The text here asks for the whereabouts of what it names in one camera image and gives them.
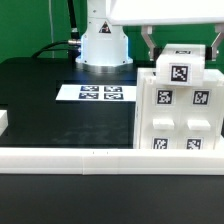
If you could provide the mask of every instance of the metal bracket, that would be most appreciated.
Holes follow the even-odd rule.
[[[150,61],[154,60],[154,49],[156,47],[156,45],[153,43],[153,41],[151,40],[151,38],[149,36],[152,34],[152,31],[153,31],[152,26],[142,26],[141,34],[142,34],[144,41],[146,42],[147,46],[150,49],[150,53],[149,53]]]
[[[212,60],[216,60],[216,57],[219,54],[218,46],[224,39],[224,24],[216,24],[215,32],[218,33],[218,35],[212,43]]]

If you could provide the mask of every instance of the black cable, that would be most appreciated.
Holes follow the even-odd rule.
[[[62,45],[62,44],[68,44],[68,41],[67,40],[62,40],[62,41],[57,41],[57,42],[48,44],[45,47],[41,48],[36,53],[34,53],[31,57],[32,58],[37,58],[43,51],[46,51],[46,50],[48,50],[51,47],[55,47],[55,46]]]
[[[68,4],[68,11],[69,11],[69,17],[70,17],[70,25],[71,25],[71,38],[72,39],[80,39],[79,31],[76,24],[76,18],[75,18],[75,9],[73,0],[67,0]]]
[[[70,16],[71,28],[76,28],[77,24],[76,24],[76,19],[75,19],[73,0],[67,0],[67,3],[68,3],[68,11],[69,11],[69,16]]]

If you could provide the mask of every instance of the white block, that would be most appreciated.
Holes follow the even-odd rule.
[[[205,45],[167,44],[156,62],[156,82],[202,86],[204,66]]]
[[[188,128],[191,131],[210,131],[211,125],[206,120],[189,120],[187,122]]]
[[[166,25],[224,22],[220,0],[107,0],[107,17],[114,25]]]
[[[0,110],[0,136],[8,126],[8,117],[6,110]]]
[[[134,148],[215,149],[224,117],[223,74],[205,70],[203,86],[183,87],[157,84],[154,72],[138,70]],[[162,129],[163,119],[175,128]]]
[[[153,119],[153,127],[157,130],[174,130],[172,119]]]

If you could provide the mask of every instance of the cable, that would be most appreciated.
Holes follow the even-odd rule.
[[[37,51],[36,53],[34,53],[31,57],[32,58],[37,58],[42,52],[47,51],[47,50],[53,50],[53,49],[49,49],[51,47],[54,46],[58,46],[58,45],[62,45],[62,44],[68,44],[67,40],[62,40],[62,41],[57,41],[51,44],[46,45],[45,47],[41,48],[39,51]]]
[[[52,16],[52,0],[49,0],[49,18],[50,18],[50,27],[51,27],[51,43],[54,43],[54,24]]]
[[[80,39],[79,31],[76,24],[73,0],[67,0],[67,4],[68,4],[69,17],[70,17],[70,25],[71,25],[71,38]]]

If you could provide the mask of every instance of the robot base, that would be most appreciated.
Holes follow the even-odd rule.
[[[133,64],[129,63],[119,66],[96,66],[76,62],[76,68],[94,73],[119,73],[122,71],[131,71],[133,69]]]

